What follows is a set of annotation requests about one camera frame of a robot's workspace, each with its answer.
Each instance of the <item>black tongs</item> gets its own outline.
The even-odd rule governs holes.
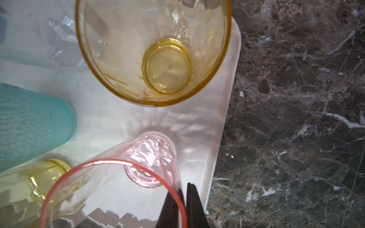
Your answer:
[[[187,214],[188,228],[209,228],[201,205],[198,190],[195,185],[188,183],[185,211]],[[167,193],[164,206],[155,228],[177,228],[178,206],[170,193]]]

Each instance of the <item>amber glass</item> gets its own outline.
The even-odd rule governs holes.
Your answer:
[[[77,0],[81,51],[117,96],[152,106],[187,99],[217,72],[230,31],[229,0]]]

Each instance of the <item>marble countertop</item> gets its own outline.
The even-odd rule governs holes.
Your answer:
[[[211,227],[364,227],[365,2],[231,5],[242,49]]]

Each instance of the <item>yellow glass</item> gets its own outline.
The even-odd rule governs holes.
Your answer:
[[[0,174],[0,227],[38,228],[43,202],[70,166],[58,159],[36,162]]]
[[[82,54],[117,96],[152,106],[187,99],[217,72],[231,31],[229,0],[77,0]]]

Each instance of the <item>red rim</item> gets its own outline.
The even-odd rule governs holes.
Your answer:
[[[144,172],[147,172],[147,173],[151,174],[153,177],[155,177],[156,179],[158,179],[164,185],[164,187],[167,188],[168,192],[174,198],[177,206],[179,207],[179,211],[181,213],[182,226],[183,226],[183,228],[187,228],[187,217],[186,217],[185,206],[184,206],[185,204],[182,202],[179,194],[170,185],[168,185],[165,180],[163,180],[160,176],[158,176],[155,172],[153,172],[153,171],[151,171],[151,170],[149,170],[149,169],[147,169],[147,168],[145,168],[145,167],[143,167],[139,164],[134,164],[134,163],[131,163],[129,161],[122,160],[122,159],[97,159],[97,160],[92,160],[92,161],[88,161],[88,162],[85,162],[83,164],[80,164],[80,165],[76,166],[75,168],[72,168],[69,172],[65,173],[52,186],[51,190],[49,191],[49,193],[48,193],[48,195],[47,195],[47,197],[46,197],[46,199],[43,203],[42,210],[41,210],[41,217],[40,217],[40,228],[46,228],[45,227],[46,208],[48,207],[51,196],[55,193],[56,189],[60,186],[60,184],[63,183],[69,177],[71,177],[73,174],[80,171],[81,169],[89,167],[89,166],[93,166],[93,165],[99,165],[99,164],[133,165],[137,169],[143,170]]]

